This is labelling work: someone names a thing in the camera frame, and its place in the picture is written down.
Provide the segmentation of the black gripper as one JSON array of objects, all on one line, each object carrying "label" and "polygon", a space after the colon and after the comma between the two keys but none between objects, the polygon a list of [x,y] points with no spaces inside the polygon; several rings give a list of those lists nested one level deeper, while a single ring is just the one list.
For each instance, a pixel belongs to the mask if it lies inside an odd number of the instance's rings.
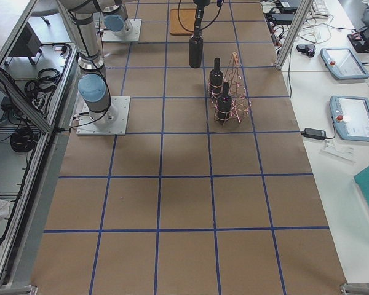
[{"label": "black gripper", "polygon": [[204,9],[208,6],[208,0],[193,0],[196,5],[195,21],[194,21],[194,33],[199,34],[201,31],[201,19],[204,15]]}]

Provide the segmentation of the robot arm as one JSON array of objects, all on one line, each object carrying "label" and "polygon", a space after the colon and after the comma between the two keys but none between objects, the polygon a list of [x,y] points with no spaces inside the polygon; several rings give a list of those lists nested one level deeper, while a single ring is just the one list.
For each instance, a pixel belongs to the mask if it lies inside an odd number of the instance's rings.
[{"label": "robot arm", "polygon": [[78,90],[89,108],[92,123],[100,125],[116,116],[106,81],[105,63],[98,46],[94,25],[95,13],[104,16],[108,30],[119,33],[130,23],[126,1],[58,1],[62,17],[69,20],[69,35],[79,52],[81,79]]},{"label": "robot arm", "polygon": [[115,36],[127,36],[132,32],[133,26],[122,1],[115,1],[114,5],[105,7],[102,13],[105,27]]}]

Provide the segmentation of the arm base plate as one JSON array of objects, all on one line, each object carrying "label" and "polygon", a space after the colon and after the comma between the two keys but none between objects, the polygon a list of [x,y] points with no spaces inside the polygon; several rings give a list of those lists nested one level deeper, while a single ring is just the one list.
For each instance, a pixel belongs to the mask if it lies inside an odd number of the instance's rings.
[{"label": "arm base plate", "polygon": [[138,42],[141,31],[141,19],[129,18],[124,22],[124,27],[119,32],[104,30],[102,35],[103,42],[110,43],[131,43]]},{"label": "arm base plate", "polygon": [[81,136],[125,135],[130,109],[129,96],[112,96],[108,112],[100,119],[95,113],[89,112],[86,102],[83,102],[82,112],[76,133]]}]

